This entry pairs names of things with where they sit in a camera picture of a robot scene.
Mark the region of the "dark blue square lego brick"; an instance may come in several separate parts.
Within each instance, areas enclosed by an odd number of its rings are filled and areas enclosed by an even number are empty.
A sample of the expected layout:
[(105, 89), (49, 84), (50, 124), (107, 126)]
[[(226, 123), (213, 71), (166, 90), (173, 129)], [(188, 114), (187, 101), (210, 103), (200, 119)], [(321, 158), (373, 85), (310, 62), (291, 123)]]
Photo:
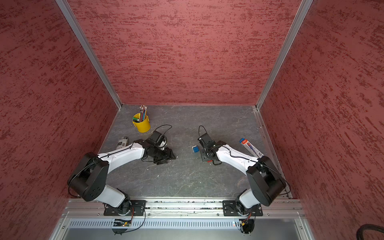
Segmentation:
[(198, 147), (198, 146), (193, 146), (193, 151), (194, 151), (194, 153), (199, 152), (199, 151), (200, 151), (200, 150), (199, 150), (199, 147)]

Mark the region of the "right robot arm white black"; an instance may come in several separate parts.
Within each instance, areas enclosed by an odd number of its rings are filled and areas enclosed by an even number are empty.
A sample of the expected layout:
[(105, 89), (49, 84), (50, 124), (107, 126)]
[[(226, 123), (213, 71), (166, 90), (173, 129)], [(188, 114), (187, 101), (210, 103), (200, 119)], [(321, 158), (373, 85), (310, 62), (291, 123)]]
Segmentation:
[(247, 176), (250, 188), (235, 200), (237, 212), (246, 216), (256, 205), (270, 206), (288, 183), (267, 156), (252, 157), (239, 152), (223, 142), (199, 139), (203, 147), (202, 158), (228, 164)]

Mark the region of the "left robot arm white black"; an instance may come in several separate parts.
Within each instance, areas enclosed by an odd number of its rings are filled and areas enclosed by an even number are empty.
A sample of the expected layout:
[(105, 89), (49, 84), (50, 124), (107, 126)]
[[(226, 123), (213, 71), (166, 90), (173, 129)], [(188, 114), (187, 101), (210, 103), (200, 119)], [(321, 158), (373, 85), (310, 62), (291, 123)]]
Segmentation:
[(166, 143), (159, 146), (148, 140), (137, 140), (127, 147), (102, 154), (89, 152), (83, 156), (70, 175), (67, 185), (86, 202), (97, 201), (106, 205), (119, 216), (132, 213), (131, 198), (125, 192), (107, 184), (107, 178), (114, 170), (131, 162), (152, 158), (156, 165), (175, 160), (176, 155)]

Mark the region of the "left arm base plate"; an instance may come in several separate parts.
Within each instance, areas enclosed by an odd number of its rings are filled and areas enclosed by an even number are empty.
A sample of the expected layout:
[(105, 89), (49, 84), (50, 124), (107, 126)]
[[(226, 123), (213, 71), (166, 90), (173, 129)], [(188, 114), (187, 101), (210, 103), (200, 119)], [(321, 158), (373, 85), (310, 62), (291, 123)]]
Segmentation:
[(124, 201), (118, 208), (114, 208), (108, 204), (104, 204), (104, 216), (128, 218), (132, 216), (143, 216), (147, 201), (145, 200), (130, 200)]

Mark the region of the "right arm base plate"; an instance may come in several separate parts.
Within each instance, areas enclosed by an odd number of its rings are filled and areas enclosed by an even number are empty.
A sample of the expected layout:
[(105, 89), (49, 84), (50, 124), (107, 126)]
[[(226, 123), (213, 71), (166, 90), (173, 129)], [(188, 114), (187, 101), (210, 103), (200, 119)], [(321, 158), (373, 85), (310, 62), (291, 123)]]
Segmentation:
[(246, 208), (240, 201), (223, 201), (223, 212), (225, 217), (242, 216), (262, 217), (263, 210), (260, 204)]

